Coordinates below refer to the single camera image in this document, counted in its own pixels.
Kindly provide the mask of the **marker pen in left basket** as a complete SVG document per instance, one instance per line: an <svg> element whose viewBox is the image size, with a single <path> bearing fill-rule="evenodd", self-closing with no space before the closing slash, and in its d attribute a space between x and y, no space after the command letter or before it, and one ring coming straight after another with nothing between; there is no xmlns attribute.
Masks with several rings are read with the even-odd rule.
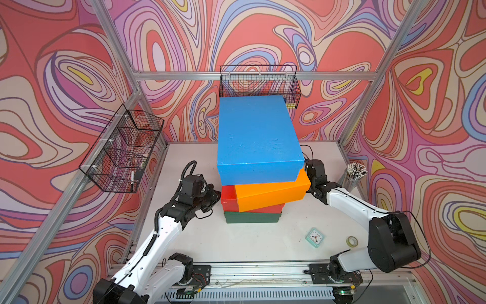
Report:
<svg viewBox="0 0 486 304"><path fill-rule="evenodd" d="M135 172L130 172L130 192L133 193L135 189Z"/></svg>

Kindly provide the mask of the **aluminium frame post right corner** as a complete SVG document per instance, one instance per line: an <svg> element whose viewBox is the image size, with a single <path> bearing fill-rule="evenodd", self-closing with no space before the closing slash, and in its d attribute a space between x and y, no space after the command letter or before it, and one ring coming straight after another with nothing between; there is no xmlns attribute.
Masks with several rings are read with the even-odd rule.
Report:
<svg viewBox="0 0 486 304"><path fill-rule="evenodd" d="M400 47L405 42L408 34L411 32L414 23L420 16L421 11L424 9L428 2L429 1L424 0L416 0L411 2L410 7L405 13L401 24L398 26L395 35L391 39L391 43L386 49L383 58L378 65L376 76L372 81L370 81L369 85L364 90L363 95L359 100L359 103L356 105L337 142L340 148L344 146L346 140L349 139L349 137L352 135L354 128L359 124L359 121L361 120L361 116L363 115L366 106L372 100L375 92L379 89L380 84L387 72L387 69L391 65L394 57L400 50Z"/></svg>

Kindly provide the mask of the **aluminium frame post left corner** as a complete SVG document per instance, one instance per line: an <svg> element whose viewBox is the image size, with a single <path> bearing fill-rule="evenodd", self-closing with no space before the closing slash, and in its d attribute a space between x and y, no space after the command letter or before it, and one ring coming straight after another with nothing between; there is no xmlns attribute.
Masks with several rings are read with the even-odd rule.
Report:
<svg viewBox="0 0 486 304"><path fill-rule="evenodd" d="M139 105L144 111L153 115L153 109L149 104L143 90L141 89L139 82L135 78L135 72L132 68L127 52L122 45L121 39L116 31L115 24L104 4L104 1L93 0L91 3L97 19L105 31L108 38L108 43L115 54L115 58L121 65L121 69L125 74L129 87L133 89L129 99L125 102L126 108L134 109L137 105Z"/></svg>

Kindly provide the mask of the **roll of clear tape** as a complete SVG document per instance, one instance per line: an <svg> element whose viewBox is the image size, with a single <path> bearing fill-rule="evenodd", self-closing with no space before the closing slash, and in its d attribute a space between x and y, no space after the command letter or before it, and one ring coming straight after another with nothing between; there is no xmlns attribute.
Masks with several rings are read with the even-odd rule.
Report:
<svg viewBox="0 0 486 304"><path fill-rule="evenodd" d="M350 247L350 248L355 248L359 245L359 241L356 237L354 236L348 236L347 239L346 239L346 244Z"/></svg>

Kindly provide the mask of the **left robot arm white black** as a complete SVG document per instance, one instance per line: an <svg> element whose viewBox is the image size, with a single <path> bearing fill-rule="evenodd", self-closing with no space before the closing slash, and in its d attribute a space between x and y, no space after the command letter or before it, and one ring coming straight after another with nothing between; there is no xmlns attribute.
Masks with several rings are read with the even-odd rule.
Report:
<svg viewBox="0 0 486 304"><path fill-rule="evenodd" d="M170 201L154 214L154 228L131 259L111 278L101 279L92 291L94 303L156 303L175 284L192 281L193 259L174 253L157 271L167 249L198 212L210 217L221 193L195 174L197 162L183 169Z"/></svg>

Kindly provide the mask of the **green shoebox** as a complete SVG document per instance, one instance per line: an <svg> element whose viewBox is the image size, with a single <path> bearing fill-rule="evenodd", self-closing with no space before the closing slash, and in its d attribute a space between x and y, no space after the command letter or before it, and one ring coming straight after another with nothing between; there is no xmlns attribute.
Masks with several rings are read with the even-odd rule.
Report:
<svg viewBox="0 0 486 304"><path fill-rule="evenodd" d="M277 223L282 214L224 212L228 224Z"/></svg>

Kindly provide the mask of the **aluminium horizontal back bar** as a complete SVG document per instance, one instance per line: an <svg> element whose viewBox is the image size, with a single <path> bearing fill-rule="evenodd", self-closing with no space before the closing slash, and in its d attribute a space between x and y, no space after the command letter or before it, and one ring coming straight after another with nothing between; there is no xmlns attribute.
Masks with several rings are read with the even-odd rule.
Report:
<svg viewBox="0 0 486 304"><path fill-rule="evenodd" d="M224 75L250 75L257 77L273 77L276 75L294 75L301 81L327 80L357 80L374 81L377 72L223 72ZM133 72L137 81L216 81L220 79L220 72Z"/></svg>

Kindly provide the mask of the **small teal alarm clock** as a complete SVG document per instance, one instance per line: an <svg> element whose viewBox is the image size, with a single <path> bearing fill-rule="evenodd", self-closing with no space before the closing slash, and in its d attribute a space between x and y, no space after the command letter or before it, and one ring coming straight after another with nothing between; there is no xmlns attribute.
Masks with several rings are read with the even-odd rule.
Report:
<svg viewBox="0 0 486 304"><path fill-rule="evenodd" d="M314 248L319 248L325 239L325 235L317 228L313 227L305 237L306 241Z"/></svg>

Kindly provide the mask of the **blue shoebox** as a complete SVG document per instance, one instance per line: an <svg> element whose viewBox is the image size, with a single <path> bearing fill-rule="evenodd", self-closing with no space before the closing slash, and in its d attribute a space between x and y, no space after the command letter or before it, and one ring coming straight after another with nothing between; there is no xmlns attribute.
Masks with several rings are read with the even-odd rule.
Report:
<svg viewBox="0 0 486 304"><path fill-rule="evenodd" d="M282 96L220 99L216 166L222 185L294 182L304 162Z"/></svg>

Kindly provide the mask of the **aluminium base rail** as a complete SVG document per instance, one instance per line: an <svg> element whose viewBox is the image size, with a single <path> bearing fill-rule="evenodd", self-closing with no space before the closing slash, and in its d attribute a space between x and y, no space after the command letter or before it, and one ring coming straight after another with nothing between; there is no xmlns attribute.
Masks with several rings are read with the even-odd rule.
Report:
<svg viewBox="0 0 486 304"><path fill-rule="evenodd" d="M404 286L416 296L418 281L410 271L390 274L355 271L331 280L322 261L192 263L182 254L148 264L133 259L111 279L102 279L93 290L94 303L156 303L162 300L244 300L252 298L324 298L352 303L359 286Z"/></svg>

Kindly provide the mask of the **metal cup of pencils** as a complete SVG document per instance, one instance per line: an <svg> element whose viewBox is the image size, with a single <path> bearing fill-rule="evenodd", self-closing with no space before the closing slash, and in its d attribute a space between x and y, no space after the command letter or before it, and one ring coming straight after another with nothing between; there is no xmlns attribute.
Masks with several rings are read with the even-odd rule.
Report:
<svg viewBox="0 0 486 304"><path fill-rule="evenodd" d="M367 173L367 168L362 163L353 162L348 164L344 172L343 187L351 192Z"/></svg>

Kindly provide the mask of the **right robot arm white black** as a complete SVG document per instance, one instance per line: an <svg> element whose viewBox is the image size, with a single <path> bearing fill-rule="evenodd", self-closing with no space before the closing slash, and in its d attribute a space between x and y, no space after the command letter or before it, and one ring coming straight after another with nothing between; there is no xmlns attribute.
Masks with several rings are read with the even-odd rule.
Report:
<svg viewBox="0 0 486 304"><path fill-rule="evenodd" d="M373 206L340 184L328 181L321 160L306 159L305 172L311 182L308 192L314 198L346 214L368 233L367 247L330 257L327 274L332 282L343 282L347 275L362 270L390 273L421 258L410 219L404 212Z"/></svg>

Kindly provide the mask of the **aluminium frame post corner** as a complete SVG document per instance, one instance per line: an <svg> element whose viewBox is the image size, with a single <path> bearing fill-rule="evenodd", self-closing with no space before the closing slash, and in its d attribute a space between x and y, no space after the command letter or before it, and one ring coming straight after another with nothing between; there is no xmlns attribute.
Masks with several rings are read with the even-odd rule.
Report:
<svg viewBox="0 0 486 304"><path fill-rule="evenodd" d="M115 54L115 58L121 65L121 69L125 74L129 87L133 89L129 99L125 102L126 108L134 109L137 105L139 105L144 111L153 115L153 109L149 104L143 90L141 89L139 82L135 78L135 72L132 68L127 52L122 45L121 39L116 31L115 24L104 4L104 1L93 0L91 3L97 19L105 31L108 38L108 43Z"/></svg>
<svg viewBox="0 0 486 304"><path fill-rule="evenodd" d="M359 100L359 103L356 105L337 142L340 148L344 146L346 140L349 139L349 137L352 135L354 128L359 124L359 121L361 120L361 116L363 115L366 106L372 100L375 92L379 89L380 84L387 72L387 69L391 65L394 57L400 50L400 47L405 42L408 34L411 32L414 23L420 16L421 11L424 9L428 2L429 1L424 0L416 0L411 2L410 7L405 13L401 24L398 26L395 35L391 39L391 43L386 49L383 58L378 65L376 76L372 81L370 81L369 85L364 90L363 95Z"/></svg>

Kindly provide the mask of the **orange shoebox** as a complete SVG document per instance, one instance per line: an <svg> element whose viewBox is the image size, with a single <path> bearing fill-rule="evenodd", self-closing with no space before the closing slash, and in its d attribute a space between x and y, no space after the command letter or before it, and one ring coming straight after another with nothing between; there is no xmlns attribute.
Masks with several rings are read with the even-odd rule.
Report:
<svg viewBox="0 0 486 304"><path fill-rule="evenodd" d="M239 212L249 212L302 200L311 182L302 168L294 182L236 185Z"/></svg>

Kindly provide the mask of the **red shoebox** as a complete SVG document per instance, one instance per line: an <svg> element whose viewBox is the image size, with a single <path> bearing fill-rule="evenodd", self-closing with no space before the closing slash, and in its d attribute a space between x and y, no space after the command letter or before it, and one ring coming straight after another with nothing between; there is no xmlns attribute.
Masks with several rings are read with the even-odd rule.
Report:
<svg viewBox="0 0 486 304"><path fill-rule="evenodd" d="M221 205L224 212L239 212L235 186L223 186L221 190ZM284 204L250 210L249 213L281 214Z"/></svg>

